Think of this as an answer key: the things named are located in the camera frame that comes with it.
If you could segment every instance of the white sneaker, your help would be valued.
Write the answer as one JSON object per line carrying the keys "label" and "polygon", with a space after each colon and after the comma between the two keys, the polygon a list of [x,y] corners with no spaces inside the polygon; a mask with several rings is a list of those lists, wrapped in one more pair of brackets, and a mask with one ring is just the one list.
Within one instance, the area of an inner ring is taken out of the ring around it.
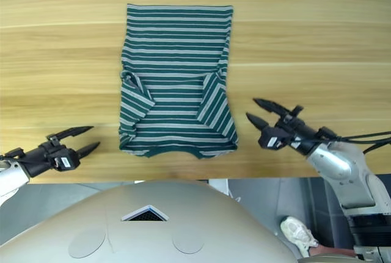
{"label": "white sneaker", "polygon": [[311,246],[317,247],[319,245],[311,231],[306,228],[303,222],[295,217],[286,217],[281,222],[280,228],[285,237],[298,247],[303,257],[310,256],[309,249]]}

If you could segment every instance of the vent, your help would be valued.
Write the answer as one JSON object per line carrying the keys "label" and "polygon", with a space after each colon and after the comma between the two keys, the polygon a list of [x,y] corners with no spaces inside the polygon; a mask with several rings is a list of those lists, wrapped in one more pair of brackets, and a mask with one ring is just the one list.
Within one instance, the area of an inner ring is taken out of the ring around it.
{"label": "vent", "polygon": [[144,206],[122,217],[122,221],[167,221],[169,217],[152,205]]}

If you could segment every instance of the striped shirt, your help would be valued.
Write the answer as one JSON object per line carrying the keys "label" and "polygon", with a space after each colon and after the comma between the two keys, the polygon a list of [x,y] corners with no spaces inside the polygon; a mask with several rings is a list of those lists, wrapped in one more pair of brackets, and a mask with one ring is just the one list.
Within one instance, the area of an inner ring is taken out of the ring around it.
{"label": "striped shirt", "polygon": [[237,149],[225,93],[232,12],[232,6],[128,4],[121,150],[209,158]]}

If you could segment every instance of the wooden table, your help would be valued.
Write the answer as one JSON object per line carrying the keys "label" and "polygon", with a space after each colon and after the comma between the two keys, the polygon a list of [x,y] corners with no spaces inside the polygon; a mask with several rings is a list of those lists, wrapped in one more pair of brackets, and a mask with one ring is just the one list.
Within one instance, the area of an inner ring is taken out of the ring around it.
{"label": "wooden table", "polygon": [[[119,151],[127,2],[234,6],[227,86],[237,152],[198,160]],[[46,172],[33,182],[313,176],[294,151],[261,150],[245,112],[274,122],[252,102],[263,97],[305,106],[301,116],[314,128],[341,135],[390,130],[390,19],[391,0],[1,0],[1,152],[94,125],[64,142],[77,148],[101,141],[77,170]],[[375,173],[390,172],[390,149],[368,154]]]}

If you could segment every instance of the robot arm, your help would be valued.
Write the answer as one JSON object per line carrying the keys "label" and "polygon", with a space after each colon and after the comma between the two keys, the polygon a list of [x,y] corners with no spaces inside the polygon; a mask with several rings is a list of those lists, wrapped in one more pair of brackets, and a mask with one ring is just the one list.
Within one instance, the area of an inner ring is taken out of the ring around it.
{"label": "robot arm", "polygon": [[20,187],[51,168],[58,171],[76,169],[80,159],[90,154],[99,142],[90,144],[77,151],[68,149],[60,143],[68,136],[77,136],[93,127],[73,127],[47,136],[47,141],[38,148],[23,152],[16,148],[0,156],[0,206],[11,198]]}
{"label": "robot arm", "polygon": [[[247,114],[261,130],[259,145],[271,150],[290,146],[305,156],[333,188],[348,219],[357,255],[368,261],[391,262],[391,199],[384,184],[369,170],[363,152],[352,144],[371,143],[352,140],[367,135],[342,138],[326,127],[314,131],[298,118],[301,106],[290,111],[272,101],[255,102],[280,116],[270,127],[263,119]],[[380,141],[373,147],[390,144],[391,138]]]}

